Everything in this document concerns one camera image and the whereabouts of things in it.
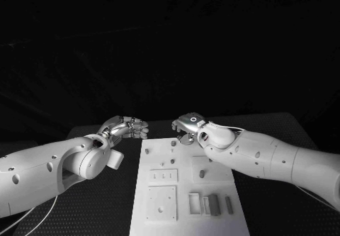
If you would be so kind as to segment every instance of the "cable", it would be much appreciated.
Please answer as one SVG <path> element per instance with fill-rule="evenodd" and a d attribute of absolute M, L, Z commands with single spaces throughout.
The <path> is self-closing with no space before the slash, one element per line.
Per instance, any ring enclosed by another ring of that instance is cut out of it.
<path fill-rule="evenodd" d="M 50 213 L 50 211 L 53 209 L 54 202 L 53 202 L 53 205 L 51 205 L 51 207 L 49 209 L 49 212 L 47 212 L 46 216 L 44 216 L 44 218 L 41 219 L 40 223 L 44 221 L 44 219 L 46 219 L 46 217 L 47 217 L 47 215 L 49 215 L 49 213 Z M 24 236 L 27 236 L 34 231 L 34 229 L 38 227 L 40 223 L 36 225 L 36 227 L 30 230 L 30 232 Z"/>
<path fill-rule="evenodd" d="M 306 194 L 309 195 L 318 202 L 321 202 L 327 207 L 329 207 L 332 210 L 340 212 L 329 204 L 327 204 L 322 200 L 319 200 L 316 197 L 314 197 L 301 187 L 295 185 L 295 187 Z"/>
<path fill-rule="evenodd" d="M 27 214 L 34 210 L 34 208 L 31 208 L 27 213 L 23 215 L 23 217 L 0 232 L 0 235 L 20 222 L 20 220 L 27 216 Z"/>

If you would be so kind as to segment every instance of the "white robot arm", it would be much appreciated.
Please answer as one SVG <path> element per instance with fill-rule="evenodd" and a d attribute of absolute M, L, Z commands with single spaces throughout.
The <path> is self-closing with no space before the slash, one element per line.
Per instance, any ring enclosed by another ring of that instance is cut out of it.
<path fill-rule="evenodd" d="M 110 148 L 122 138 L 146 139 L 146 122 L 115 116 L 97 133 L 17 151 L 0 158 L 0 218 L 20 213 L 92 179 L 123 155 Z"/>
<path fill-rule="evenodd" d="M 295 147 L 270 136 L 206 121 L 187 113 L 171 123 L 184 145 L 197 139 L 206 156 L 255 178 L 288 182 L 315 193 L 340 210 L 340 155 Z"/>

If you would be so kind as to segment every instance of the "robotic hand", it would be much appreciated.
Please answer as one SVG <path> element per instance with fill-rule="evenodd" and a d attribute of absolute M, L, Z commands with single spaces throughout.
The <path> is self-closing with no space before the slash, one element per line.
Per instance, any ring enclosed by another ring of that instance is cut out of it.
<path fill-rule="evenodd" d="M 0 158 L 0 218 L 20 213 L 92 179 L 123 155 L 110 148 L 122 138 L 146 139 L 146 122 L 115 116 L 96 134 L 17 151 Z"/>
<path fill-rule="evenodd" d="M 171 123 L 184 145 L 194 139 L 206 156 L 230 169 L 288 182 L 316 194 L 340 210 L 340 155 L 295 147 L 270 136 L 207 121 L 187 113 Z"/>

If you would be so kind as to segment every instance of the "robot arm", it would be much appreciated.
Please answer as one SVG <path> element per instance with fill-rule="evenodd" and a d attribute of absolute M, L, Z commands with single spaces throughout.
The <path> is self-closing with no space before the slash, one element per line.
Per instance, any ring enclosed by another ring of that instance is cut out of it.
<path fill-rule="evenodd" d="M 121 138 L 146 139 L 148 124 L 115 116 L 96 134 L 21 150 L 0 158 L 0 218 L 20 213 L 92 179 L 105 165 L 118 169 Z"/>
<path fill-rule="evenodd" d="M 340 210 L 340 155 L 295 147 L 270 136 L 220 126 L 197 113 L 180 116 L 172 130 L 188 145 L 194 138 L 210 160 L 250 177 L 288 182 L 315 193 Z"/>

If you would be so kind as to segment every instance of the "white cable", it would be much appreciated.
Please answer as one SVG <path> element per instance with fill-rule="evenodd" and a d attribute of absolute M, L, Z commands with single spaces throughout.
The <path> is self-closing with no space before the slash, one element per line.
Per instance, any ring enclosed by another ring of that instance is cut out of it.
<path fill-rule="evenodd" d="M 321 201 L 316 197 L 314 197 L 301 187 L 295 185 L 295 187 L 308 195 L 311 196 L 318 202 L 321 202 L 325 206 L 328 206 L 332 210 L 340 212 L 329 204 L 327 204 L 324 201 Z"/>
<path fill-rule="evenodd" d="M 28 210 L 28 212 L 23 215 L 23 217 L 0 232 L 0 235 L 20 222 L 20 220 L 27 216 L 27 214 L 34 210 L 34 208 L 31 208 Z"/>
<path fill-rule="evenodd" d="M 51 207 L 50 207 L 50 209 L 49 209 L 47 215 L 49 215 L 49 213 L 50 213 L 50 211 L 51 211 L 51 209 L 53 209 L 54 202 L 53 202 L 53 205 L 51 205 Z M 27 236 L 27 235 L 34 231 L 34 229 L 38 227 L 40 223 L 36 225 L 36 227 L 30 230 L 30 232 L 28 232 L 24 236 Z"/>

